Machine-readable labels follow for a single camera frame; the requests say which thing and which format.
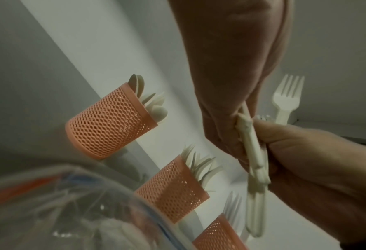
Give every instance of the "clear plastic bag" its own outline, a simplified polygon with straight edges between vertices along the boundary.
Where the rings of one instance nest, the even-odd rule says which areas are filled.
[[[0,180],[0,249],[195,248],[125,187],[62,165]]]

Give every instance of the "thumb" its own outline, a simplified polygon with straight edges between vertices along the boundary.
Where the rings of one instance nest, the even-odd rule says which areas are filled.
[[[280,125],[269,121],[254,120],[257,137],[266,144],[301,137],[302,129],[292,125]]]

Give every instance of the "plastic fork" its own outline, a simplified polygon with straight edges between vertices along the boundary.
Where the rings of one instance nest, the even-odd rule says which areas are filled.
[[[276,123],[286,125],[290,113],[300,105],[305,77],[285,75],[276,89],[272,103],[278,109]]]
[[[230,223],[231,227],[237,231],[237,223],[239,221],[239,209],[241,207],[242,197],[239,194],[236,194],[231,191],[228,195],[227,200],[225,201],[223,213]]]

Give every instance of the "transparent plastic packaging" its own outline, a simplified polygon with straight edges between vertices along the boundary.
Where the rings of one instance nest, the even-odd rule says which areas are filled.
[[[132,191],[71,165],[0,179],[0,249],[195,250]]]

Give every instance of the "perforated mesh pattern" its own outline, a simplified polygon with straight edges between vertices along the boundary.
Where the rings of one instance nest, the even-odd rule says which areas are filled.
[[[246,250],[238,235],[220,215],[194,241],[198,250]]]
[[[151,129],[120,88],[72,118],[67,126],[79,143],[75,146],[99,159]]]
[[[179,222],[209,198],[190,169],[179,162],[183,162],[180,156],[136,191],[172,223]]]

